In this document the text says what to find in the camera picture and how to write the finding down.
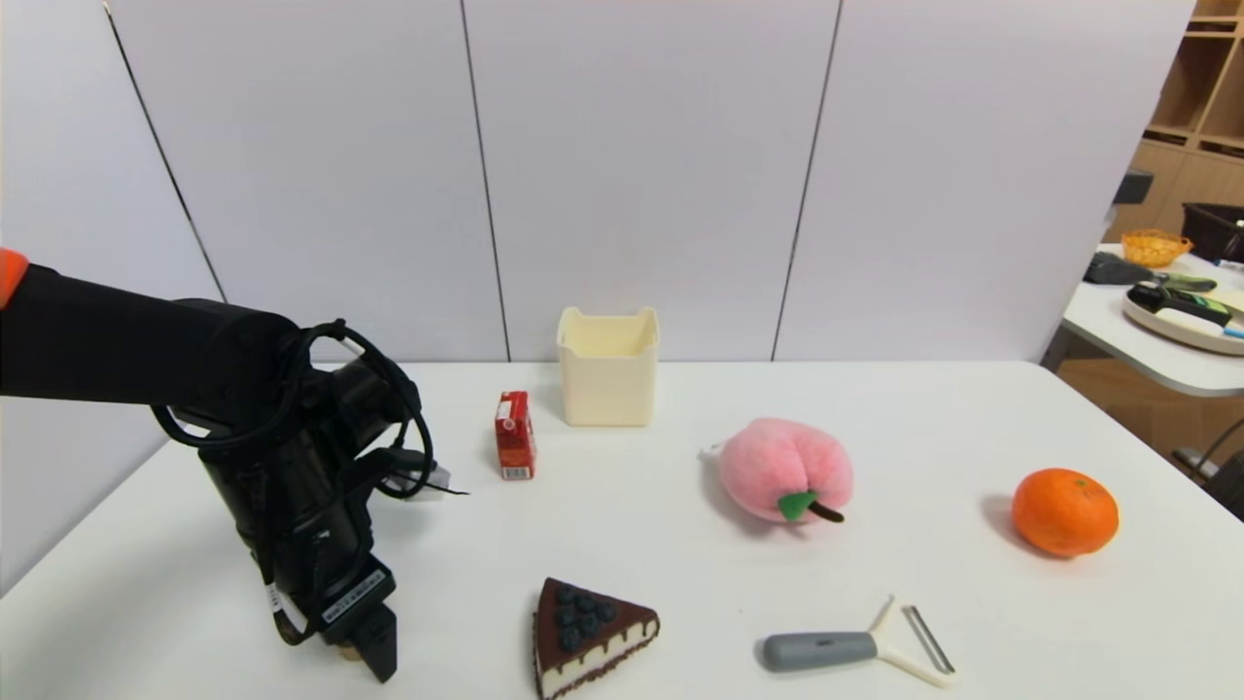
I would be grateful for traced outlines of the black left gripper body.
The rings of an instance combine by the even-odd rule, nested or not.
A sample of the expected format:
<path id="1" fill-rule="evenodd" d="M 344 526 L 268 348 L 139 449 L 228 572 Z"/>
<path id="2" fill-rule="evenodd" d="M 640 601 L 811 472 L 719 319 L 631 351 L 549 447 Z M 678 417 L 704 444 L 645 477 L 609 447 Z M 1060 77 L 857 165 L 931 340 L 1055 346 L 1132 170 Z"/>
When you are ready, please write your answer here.
<path id="1" fill-rule="evenodd" d="M 367 509 L 330 509 L 285 535 L 267 535 L 267 607 L 289 647 L 313 635 L 346 642 L 361 615 L 381 606 L 396 579 L 372 553 Z"/>

